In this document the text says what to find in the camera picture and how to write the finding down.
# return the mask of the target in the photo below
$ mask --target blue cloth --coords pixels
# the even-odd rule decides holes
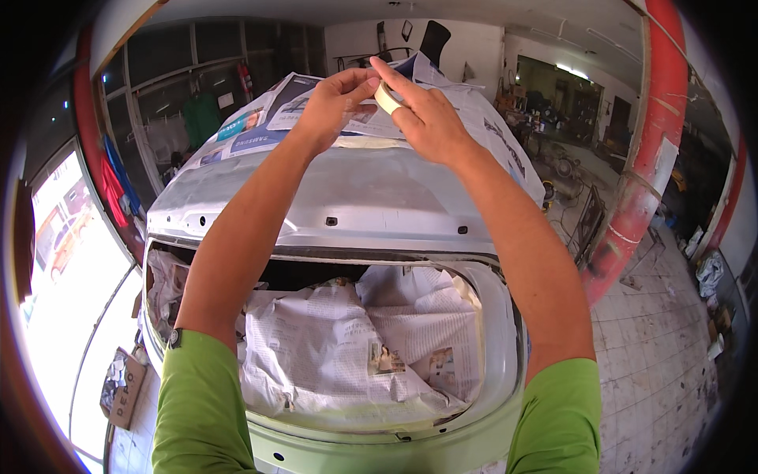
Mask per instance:
[[[127,170],[124,169],[124,164],[121,163],[121,159],[118,157],[116,147],[113,146],[113,142],[108,135],[105,135],[103,141],[105,142],[105,153],[108,155],[108,161],[113,167],[118,182],[124,188],[124,194],[129,197],[129,208],[132,210],[132,214],[139,215],[139,197],[137,197],[137,193],[134,191],[131,182],[129,182]]]

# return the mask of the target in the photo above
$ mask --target fire extinguisher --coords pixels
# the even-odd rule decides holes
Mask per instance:
[[[237,73],[240,75],[242,88],[246,93],[250,93],[252,91],[252,80],[250,79],[250,73],[247,71],[247,66],[244,63],[239,63],[237,65]]]

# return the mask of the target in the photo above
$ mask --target hand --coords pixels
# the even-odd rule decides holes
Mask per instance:
[[[399,93],[410,107],[392,113],[392,121],[405,134],[408,143],[430,162],[452,166],[472,150],[483,149],[463,127],[460,117],[438,89],[422,89],[377,57],[371,65],[382,79]]]
[[[379,87],[379,73],[353,67],[316,84],[302,117],[288,135],[313,146],[313,156],[325,152],[353,114],[376,112],[376,105],[362,105]]]

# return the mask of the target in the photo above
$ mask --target ceiling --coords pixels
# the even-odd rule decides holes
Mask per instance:
[[[642,65],[631,56],[642,58],[642,22],[624,0],[418,0],[397,6],[387,0],[171,0],[146,25],[225,16],[275,18],[324,27],[384,18],[493,24],[581,58],[638,92],[641,87]],[[587,29],[628,53],[589,34]],[[561,31],[564,41],[555,37]]]

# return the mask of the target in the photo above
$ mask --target car body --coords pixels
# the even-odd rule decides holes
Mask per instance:
[[[178,174],[148,211],[146,257],[157,245],[193,252],[267,155],[251,153]],[[326,432],[248,410],[259,470],[311,472],[313,466],[329,466],[460,474],[507,456],[521,410],[525,327],[481,215],[448,168],[408,148],[330,148],[305,173],[271,258],[431,265],[460,275],[483,307],[484,383],[464,413],[416,432]],[[148,355],[161,373],[165,335],[155,327],[147,298],[152,285],[147,260],[143,268],[140,317]]]

